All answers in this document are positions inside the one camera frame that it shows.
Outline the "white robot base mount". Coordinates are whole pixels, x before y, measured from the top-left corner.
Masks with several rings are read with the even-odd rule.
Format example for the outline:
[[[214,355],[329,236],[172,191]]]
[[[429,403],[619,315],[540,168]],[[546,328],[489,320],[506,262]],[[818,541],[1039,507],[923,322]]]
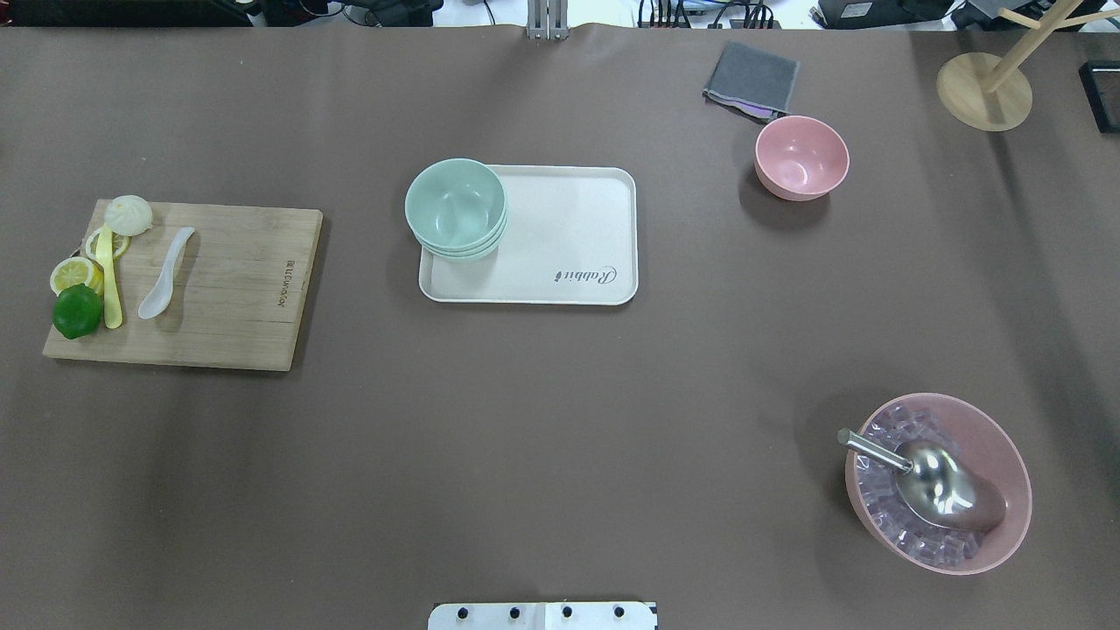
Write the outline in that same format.
[[[656,605],[640,601],[444,603],[428,629],[657,629]]]

